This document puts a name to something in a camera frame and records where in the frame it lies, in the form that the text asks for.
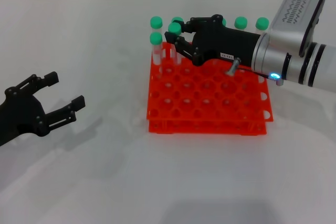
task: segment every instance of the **white surface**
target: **white surface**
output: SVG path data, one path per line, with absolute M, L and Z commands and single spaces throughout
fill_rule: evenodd
M 174 16 L 270 19 L 282 0 L 0 0 L 0 100 L 33 73 L 47 112 L 83 94 L 78 121 L 0 147 L 1 224 L 331 224 L 336 94 L 270 83 L 261 137 L 146 132 L 151 32 Z M 336 0 L 316 41 L 335 44 Z

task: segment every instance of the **black ring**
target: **black ring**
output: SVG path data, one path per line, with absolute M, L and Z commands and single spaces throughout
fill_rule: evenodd
M 319 63 L 320 63 L 320 60 L 321 60 L 324 49 L 325 49 L 325 45 L 323 44 L 323 45 L 320 46 L 320 48 L 319 48 L 319 50 L 316 54 L 314 65 L 313 65 L 313 67 L 310 71 L 310 76 L 309 76 L 309 80 L 308 80 L 308 86 L 310 86 L 310 87 L 313 87 L 315 74 L 316 74 L 317 68 L 319 66 Z
M 300 75 L 299 75 L 299 83 L 300 83 L 300 84 L 303 84 L 304 75 L 306 74 L 306 70 L 307 70 L 307 67 L 308 67 L 308 64 L 309 64 L 311 55 L 312 55 L 313 52 L 314 52 L 314 49 L 315 49 L 316 44 L 317 44 L 317 43 L 313 42 L 313 43 L 310 44 L 310 46 L 309 46 L 309 49 L 308 49 L 308 51 L 307 51 L 307 55 L 306 55 L 306 57 L 305 57 L 305 59 L 304 59 L 304 62 L 303 62 L 302 67 L 301 67 Z
M 290 55 L 289 53 L 287 53 L 285 61 L 283 63 L 282 72 L 281 72 L 281 78 L 284 79 L 284 80 L 286 80 L 287 70 L 288 70 L 289 61 L 290 61 L 291 57 L 292 57 L 292 55 Z

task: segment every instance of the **blue led light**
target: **blue led light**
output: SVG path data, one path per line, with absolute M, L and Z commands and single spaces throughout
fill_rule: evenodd
M 276 80 L 281 78 L 281 76 L 277 73 L 271 73 L 269 76 L 273 79 L 276 79 Z

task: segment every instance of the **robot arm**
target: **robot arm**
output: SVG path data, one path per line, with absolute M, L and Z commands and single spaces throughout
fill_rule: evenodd
M 192 44 L 183 37 L 165 33 L 176 51 L 195 66 L 210 59 L 232 62 L 228 74 L 239 65 L 277 81 L 284 80 L 336 92 L 336 48 L 312 42 L 325 0 L 284 0 L 269 33 L 262 35 L 230 29 L 223 17 L 191 18 L 182 32 L 195 32 Z
M 44 78 L 34 74 L 19 85 L 6 89 L 6 100 L 0 105 L 0 146 L 24 133 L 46 136 L 50 131 L 76 121 L 75 112 L 85 107 L 83 96 L 48 114 L 33 96 L 40 89 L 57 82 L 56 72 Z

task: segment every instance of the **vent grille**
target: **vent grille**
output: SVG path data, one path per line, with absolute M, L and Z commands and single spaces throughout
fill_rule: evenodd
M 310 0 L 292 0 L 282 18 L 282 22 L 296 24 L 301 19 L 309 1 Z

